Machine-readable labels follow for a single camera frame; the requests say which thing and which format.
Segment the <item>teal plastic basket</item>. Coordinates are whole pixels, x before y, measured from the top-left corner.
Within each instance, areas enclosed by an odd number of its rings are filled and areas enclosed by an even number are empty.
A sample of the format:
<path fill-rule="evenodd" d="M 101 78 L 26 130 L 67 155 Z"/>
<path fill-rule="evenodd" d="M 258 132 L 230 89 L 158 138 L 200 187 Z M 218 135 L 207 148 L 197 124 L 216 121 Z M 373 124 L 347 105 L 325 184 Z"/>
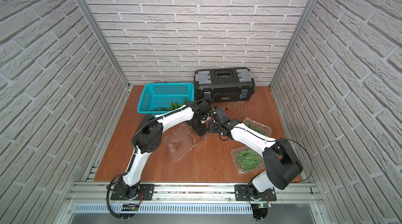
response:
<path fill-rule="evenodd" d="M 138 103 L 140 114 L 159 115 L 194 101 L 192 83 L 149 83 L 144 86 Z"/>

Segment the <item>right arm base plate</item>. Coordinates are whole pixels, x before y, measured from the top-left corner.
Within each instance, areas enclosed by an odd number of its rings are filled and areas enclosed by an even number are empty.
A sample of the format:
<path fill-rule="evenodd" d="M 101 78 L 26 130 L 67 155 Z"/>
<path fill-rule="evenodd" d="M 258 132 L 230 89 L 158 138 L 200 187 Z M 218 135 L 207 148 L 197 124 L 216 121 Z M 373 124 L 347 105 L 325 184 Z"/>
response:
<path fill-rule="evenodd" d="M 235 184 L 234 194 L 238 202 L 275 202 L 277 201 L 274 187 L 271 187 L 264 192 L 259 192 L 252 185 Z"/>

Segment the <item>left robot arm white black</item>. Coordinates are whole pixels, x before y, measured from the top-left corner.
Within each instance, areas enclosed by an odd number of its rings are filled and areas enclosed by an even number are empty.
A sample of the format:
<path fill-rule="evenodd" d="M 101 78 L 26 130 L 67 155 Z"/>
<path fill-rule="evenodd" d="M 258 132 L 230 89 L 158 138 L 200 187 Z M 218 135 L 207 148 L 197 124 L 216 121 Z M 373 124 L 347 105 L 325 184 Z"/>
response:
<path fill-rule="evenodd" d="M 163 133 L 170 128 L 186 122 L 197 135 L 203 137 L 207 133 L 205 122 L 209 119 L 210 110 L 211 104 L 206 99 L 200 99 L 164 114 L 145 115 L 131 140 L 133 154 L 126 172 L 119 176 L 118 185 L 124 190 L 137 188 L 149 156 L 161 145 Z"/>

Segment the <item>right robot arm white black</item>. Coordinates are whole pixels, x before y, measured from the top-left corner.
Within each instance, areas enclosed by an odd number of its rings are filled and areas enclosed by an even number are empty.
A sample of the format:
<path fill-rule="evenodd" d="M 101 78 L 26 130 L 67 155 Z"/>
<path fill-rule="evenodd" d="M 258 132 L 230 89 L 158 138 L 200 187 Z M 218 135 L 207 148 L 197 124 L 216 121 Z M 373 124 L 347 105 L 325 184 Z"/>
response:
<path fill-rule="evenodd" d="M 248 183 L 251 195 L 262 194 L 274 187 L 285 189 L 301 172 L 303 165 L 287 139 L 273 139 L 249 128 L 237 119 L 230 119 L 220 106 L 211 111 L 210 132 L 240 142 L 262 157 L 265 171 Z"/>

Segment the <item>clear clamshell container with peppers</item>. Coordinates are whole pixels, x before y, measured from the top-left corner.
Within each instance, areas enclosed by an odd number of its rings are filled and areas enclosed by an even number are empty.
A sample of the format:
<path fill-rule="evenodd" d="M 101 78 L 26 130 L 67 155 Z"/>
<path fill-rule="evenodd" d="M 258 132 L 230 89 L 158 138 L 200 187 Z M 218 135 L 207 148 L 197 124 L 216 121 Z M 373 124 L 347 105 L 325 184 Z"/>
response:
<path fill-rule="evenodd" d="M 187 123 L 175 126 L 174 129 L 164 137 L 168 153 L 173 162 L 178 162 L 189 154 L 193 149 L 200 146 L 209 138 L 210 133 L 207 131 L 200 137 L 191 126 Z"/>

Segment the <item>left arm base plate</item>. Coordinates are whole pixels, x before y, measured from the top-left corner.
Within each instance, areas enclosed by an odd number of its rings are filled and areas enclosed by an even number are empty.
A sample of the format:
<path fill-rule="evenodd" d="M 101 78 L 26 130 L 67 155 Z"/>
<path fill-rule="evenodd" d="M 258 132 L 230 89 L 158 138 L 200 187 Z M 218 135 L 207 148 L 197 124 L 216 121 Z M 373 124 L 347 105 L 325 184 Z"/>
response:
<path fill-rule="evenodd" d="M 111 200 L 113 201 L 150 201 L 152 200 L 154 184 L 137 184 L 132 187 L 126 187 L 122 184 L 116 184 L 112 188 Z"/>

